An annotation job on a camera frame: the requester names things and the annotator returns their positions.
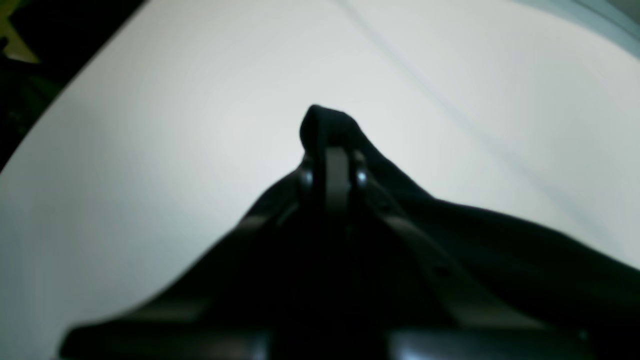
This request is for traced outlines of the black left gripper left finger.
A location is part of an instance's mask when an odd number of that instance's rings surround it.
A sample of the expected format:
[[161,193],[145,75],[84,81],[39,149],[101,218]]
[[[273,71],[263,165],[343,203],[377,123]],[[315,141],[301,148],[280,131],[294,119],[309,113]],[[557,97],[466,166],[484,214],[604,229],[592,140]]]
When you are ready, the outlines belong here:
[[317,166],[272,185],[239,223],[150,300],[69,330],[62,360],[264,360],[272,325],[251,304],[267,290],[272,240],[314,194]]

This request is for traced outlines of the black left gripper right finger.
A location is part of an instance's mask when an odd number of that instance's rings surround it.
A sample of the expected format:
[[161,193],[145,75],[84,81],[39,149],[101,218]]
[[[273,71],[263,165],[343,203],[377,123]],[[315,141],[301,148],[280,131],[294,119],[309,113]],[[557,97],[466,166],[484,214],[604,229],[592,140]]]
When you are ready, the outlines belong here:
[[594,360],[579,332],[558,330],[505,303],[409,221],[368,169],[350,153],[352,193],[407,249],[451,326],[414,326],[388,334],[391,360]]

